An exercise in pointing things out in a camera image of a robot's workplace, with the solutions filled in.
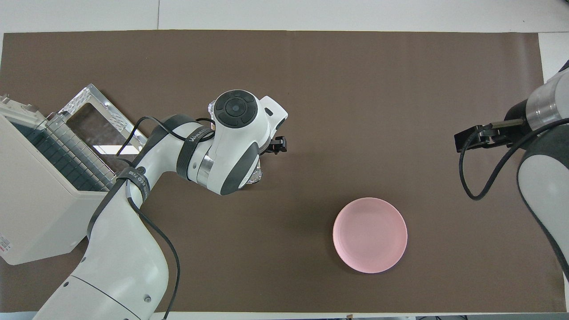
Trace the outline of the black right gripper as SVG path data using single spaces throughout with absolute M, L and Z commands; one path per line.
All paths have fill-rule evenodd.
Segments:
M 492 128 L 489 130 L 488 146 L 513 146 L 530 133 L 532 129 L 526 117 L 527 101 L 511 107 L 502 121 L 491 122 Z M 485 144 L 485 138 L 481 136 L 484 126 L 472 126 L 454 135 L 454 144 L 457 153 L 461 153 L 472 148 L 481 148 Z

